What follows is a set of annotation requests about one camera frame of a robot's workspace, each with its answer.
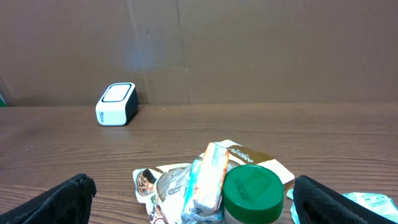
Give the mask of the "orange tissue pack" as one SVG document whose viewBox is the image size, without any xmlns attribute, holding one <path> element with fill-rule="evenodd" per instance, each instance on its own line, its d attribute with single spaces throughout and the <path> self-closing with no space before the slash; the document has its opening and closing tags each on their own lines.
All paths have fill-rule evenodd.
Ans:
<svg viewBox="0 0 398 224">
<path fill-rule="evenodd" d="M 209 143 L 193 193 L 193 211 L 196 214 L 205 217 L 218 209 L 228 164 L 227 148 Z"/>
</svg>

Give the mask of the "white barcode scanner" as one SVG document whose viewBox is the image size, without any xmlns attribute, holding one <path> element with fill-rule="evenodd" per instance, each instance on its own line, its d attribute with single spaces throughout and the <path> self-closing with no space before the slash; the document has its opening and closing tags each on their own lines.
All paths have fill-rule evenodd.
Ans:
<svg viewBox="0 0 398 224">
<path fill-rule="evenodd" d="M 134 83 L 113 83 L 96 104 L 96 118 L 102 126 L 124 126 L 137 113 L 138 106 Z"/>
</svg>

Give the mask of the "beige brown snack pouch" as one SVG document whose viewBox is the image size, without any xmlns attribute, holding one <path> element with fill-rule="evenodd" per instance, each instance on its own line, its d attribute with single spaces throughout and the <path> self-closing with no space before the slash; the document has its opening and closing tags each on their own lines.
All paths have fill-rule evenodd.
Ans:
<svg viewBox="0 0 398 224">
<path fill-rule="evenodd" d="M 245 164 L 260 165 L 278 175 L 284 190 L 288 190 L 294 184 L 293 173 L 272 156 L 253 151 L 229 139 L 215 144 L 229 150 L 228 169 Z M 225 223 L 221 210 L 207 217 L 181 216 L 191 170 L 195 172 L 199 170 L 203 156 L 204 154 L 200 154 L 192 163 L 170 164 L 133 171 L 137 201 L 146 205 L 151 224 Z"/>
</svg>

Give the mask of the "green lid jar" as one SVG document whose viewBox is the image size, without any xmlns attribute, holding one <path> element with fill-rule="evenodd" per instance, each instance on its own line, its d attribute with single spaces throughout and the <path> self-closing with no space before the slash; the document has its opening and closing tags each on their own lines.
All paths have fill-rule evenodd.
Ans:
<svg viewBox="0 0 398 224">
<path fill-rule="evenodd" d="M 273 171 L 242 165 L 227 173 L 223 184 L 225 223 L 279 223 L 283 206 L 284 185 Z"/>
</svg>

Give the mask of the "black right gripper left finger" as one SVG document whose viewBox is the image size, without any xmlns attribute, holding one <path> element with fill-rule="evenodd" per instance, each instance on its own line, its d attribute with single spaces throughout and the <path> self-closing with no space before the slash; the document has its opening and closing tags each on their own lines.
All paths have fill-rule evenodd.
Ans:
<svg viewBox="0 0 398 224">
<path fill-rule="evenodd" d="M 78 174 L 26 203 L 1 215 L 6 224 L 87 224 L 96 185 Z"/>
</svg>

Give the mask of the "teal tissue pack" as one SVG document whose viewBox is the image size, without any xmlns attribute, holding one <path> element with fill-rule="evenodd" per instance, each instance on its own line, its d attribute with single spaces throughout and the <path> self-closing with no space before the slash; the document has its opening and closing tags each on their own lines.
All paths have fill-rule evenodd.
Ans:
<svg viewBox="0 0 398 224">
<path fill-rule="evenodd" d="M 201 167 L 201 159 L 195 159 L 190 171 L 190 180 L 185 191 L 185 201 L 181 212 L 182 224 L 220 224 L 223 221 L 223 212 L 217 211 L 204 215 L 201 208 L 193 203 L 193 194 Z"/>
</svg>

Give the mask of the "green object at edge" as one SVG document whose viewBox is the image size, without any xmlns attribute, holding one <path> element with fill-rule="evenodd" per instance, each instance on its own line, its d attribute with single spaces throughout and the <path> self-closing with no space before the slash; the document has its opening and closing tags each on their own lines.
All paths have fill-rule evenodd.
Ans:
<svg viewBox="0 0 398 224">
<path fill-rule="evenodd" d="M 2 95 L 0 95 L 0 107 L 7 107 L 7 103 Z"/>
</svg>

